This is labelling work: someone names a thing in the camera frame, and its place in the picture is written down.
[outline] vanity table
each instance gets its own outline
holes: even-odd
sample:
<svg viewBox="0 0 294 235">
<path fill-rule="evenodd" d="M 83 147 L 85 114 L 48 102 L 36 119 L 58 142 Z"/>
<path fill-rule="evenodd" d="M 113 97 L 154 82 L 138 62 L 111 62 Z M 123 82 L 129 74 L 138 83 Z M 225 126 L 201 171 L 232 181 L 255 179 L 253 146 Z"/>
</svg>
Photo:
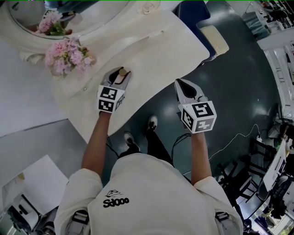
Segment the vanity table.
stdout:
<svg viewBox="0 0 294 235">
<path fill-rule="evenodd" d="M 57 104 L 86 142 L 99 116 L 96 93 L 105 73 L 115 67 L 132 71 L 125 100 L 110 120 L 108 135 L 112 135 L 145 102 L 209 57 L 192 31 L 171 11 L 163 10 L 160 1 L 125 2 L 119 11 L 105 6 L 116 14 L 112 19 L 91 18 L 92 25 L 69 35 L 78 37 L 97 63 L 84 73 L 73 70 L 66 78 L 54 78 Z M 0 8 L 0 20 L 1 37 L 17 47 L 25 61 L 37 63 L 51 44 L 62 39 L 28 31 L 11 16 L 7 3 Z"/>
</svg>

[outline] sleeve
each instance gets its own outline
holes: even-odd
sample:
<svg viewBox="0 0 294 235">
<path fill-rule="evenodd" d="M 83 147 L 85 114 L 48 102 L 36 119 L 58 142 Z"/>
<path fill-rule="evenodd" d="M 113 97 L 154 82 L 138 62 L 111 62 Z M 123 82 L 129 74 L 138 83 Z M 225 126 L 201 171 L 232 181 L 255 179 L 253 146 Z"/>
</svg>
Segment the sleeve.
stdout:
<svg viewBox="0 0 294 235">
<path fill-rule="evenodd" d="M 67 224 L 76 211 L 88 211 L 88 204 L 102 188 L 99 175 L 88 169 L 81 169 L 69 178 L 54 220 L 56 235 L 65 234 Z"/>
<path fill-rule="evenodd" d="M 194 185 L 212 205 L 216 213 L 227 213 L 230 220 L 235 224 L 239 234 L 243 234 L 243 223 L 237 211 L 231 206 L 223 188 L 211 176 L 197 182 Z"/>
</svg>

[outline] white sneaker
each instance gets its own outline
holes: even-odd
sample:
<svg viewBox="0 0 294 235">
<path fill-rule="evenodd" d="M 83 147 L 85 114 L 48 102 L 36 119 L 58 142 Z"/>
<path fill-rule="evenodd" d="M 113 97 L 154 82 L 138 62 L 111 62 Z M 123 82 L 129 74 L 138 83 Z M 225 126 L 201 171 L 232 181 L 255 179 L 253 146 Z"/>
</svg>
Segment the white sneaker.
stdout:
<svg viewBox="0 0 294 235">
<path fill-rule="evenodd" d="M 124 140 L 128 146 L 129 145 L 136 145 L 140 151 L 140 147 L 138 146 L 138 144 L 136 144 L 134 137 L 132 136 L 132 134 L 130 132 L 128 132 L 128 131 L 124 132 Z"/>
<path fill-rule="evenodd" d="M 147 130 L 152 129 L 153 131 L 155 131 L 155 129 L 157 128 L 157 123 L 158 123 L 157 116 L 152 115 L 148 120 Z"/>
</svg>

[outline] black pants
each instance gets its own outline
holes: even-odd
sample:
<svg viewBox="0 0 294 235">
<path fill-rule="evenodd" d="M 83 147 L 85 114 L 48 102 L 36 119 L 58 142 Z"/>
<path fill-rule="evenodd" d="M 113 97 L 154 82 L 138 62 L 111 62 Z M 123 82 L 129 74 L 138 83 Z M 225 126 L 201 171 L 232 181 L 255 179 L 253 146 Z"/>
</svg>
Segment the black pants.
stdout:
<svg viewBox="0 0 294 235">
<path fill-rule="evenodd" d="M 148 141 L 147 154 L 156 157 L 160 160 L 164 160 L 172 166 L 174 166 L 170 155 L 168 154 L 163 143 L 160 141 L 160 139 L 153 130 L 149 129 L 146 132 L 146 138 Z M 129 149 L 126 152 L 121 153 L 119 158 L 138 152 L 140 151 L 136 145 L 129 145 Z"/>
</svg>

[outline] mirror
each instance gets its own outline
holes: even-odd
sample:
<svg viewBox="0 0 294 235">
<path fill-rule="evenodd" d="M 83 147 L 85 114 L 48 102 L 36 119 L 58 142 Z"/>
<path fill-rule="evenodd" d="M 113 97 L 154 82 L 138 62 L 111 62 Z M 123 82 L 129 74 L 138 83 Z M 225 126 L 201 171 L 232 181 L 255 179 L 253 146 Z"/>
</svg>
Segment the mirror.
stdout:
<svg viewBox="0 0 294 235">
<path fill-rule="evenodd" d="M 43 38 L 88 34 L 118 15 L 129 1 L 8 1 L 24 30 Z"/>
</svg>

